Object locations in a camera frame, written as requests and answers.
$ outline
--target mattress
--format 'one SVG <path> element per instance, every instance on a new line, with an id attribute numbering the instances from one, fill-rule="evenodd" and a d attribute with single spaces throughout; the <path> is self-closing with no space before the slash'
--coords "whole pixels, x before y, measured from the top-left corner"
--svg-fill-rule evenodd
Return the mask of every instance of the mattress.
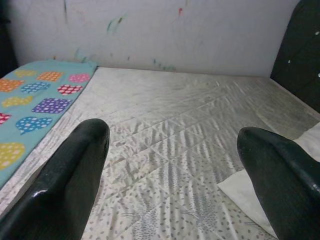
<path id="1" fill-rule="evenodd" d="M 217 183 L 243 169 L 242 127 L 296 139 L 320 120 L 267 78 L 100 67 L 1 189 L 0 212 L 90 118 L 108 123 L 110 147 L 84 240 L 273 240 Z"/>

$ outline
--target white cloth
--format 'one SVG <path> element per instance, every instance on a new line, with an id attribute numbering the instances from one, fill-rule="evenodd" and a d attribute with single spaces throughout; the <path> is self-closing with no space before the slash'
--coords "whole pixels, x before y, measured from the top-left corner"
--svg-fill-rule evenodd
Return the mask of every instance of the white cloth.
<path id="1" fill-rule="evenodd" d="M 320 162 L 320 122 L 294 140 L 314 160 Z M 241 170 L 223 182 L 218 187 L 256 224 L 274 237 L 275 231 L 256 196 L 254 186 L 247 171 Z"/>
<path id="2" fill-rule="evenodd" d="M 275 231 L 262 209 L 256 196 L 254 186 L 246 170 L 232 174 L 218 187 L 256 224 L 260 225 L 267 233 L 275 238 Z"/>

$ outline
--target colorful blanket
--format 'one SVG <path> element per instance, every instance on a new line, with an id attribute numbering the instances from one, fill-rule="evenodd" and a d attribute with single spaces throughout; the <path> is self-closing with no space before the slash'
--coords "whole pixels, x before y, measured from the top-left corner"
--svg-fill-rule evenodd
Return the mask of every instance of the colorful blanket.
<path id="1" fill-rule="evenodd" d="M 0 79 L 0 188 L 77 99 L 96 67 L 45 60 Z"/>

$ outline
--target dark cabinet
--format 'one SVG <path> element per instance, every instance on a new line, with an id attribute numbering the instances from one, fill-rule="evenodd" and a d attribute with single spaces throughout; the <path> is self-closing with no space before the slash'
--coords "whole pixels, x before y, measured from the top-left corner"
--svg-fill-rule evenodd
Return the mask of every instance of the dark cabinet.
<path id="1" fill-rule="evenodd" d="M 271 78 L 320 112 L 320 0 L 302 0 L 292 13 Z"/>
<path id="2" fill-rule="evenodd" d="M 0 78 L 18 67 L 6 23 L 0 18 Z"/>

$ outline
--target white wall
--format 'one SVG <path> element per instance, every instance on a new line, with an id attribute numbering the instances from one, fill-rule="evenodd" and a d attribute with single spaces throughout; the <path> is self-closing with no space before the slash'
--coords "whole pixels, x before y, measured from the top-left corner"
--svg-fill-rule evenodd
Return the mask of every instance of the white wall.
<path id="1" fill-rule="evenodd" d="M 56 57 L 267 77 L 297 2 L 10 0 L 7 10 L 20 64 Z"/>

